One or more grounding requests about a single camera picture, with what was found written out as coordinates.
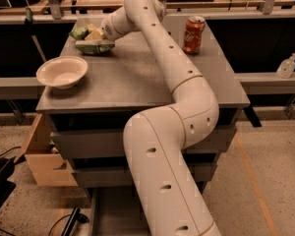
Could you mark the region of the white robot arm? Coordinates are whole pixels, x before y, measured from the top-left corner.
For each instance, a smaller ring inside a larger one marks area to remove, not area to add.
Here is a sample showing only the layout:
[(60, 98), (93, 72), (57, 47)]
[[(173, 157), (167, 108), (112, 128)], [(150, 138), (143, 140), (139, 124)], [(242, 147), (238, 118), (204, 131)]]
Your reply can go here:
[(126, 158), (152, 236), (221, 236), (182, 154), (212, 132), (218, 102), (159, 21), (163, 12), (157, 0), (124, 0), (122, 8), (101, 22), (109, 40), (134, 30), (143, 34), (174, 99), (128, 120)]

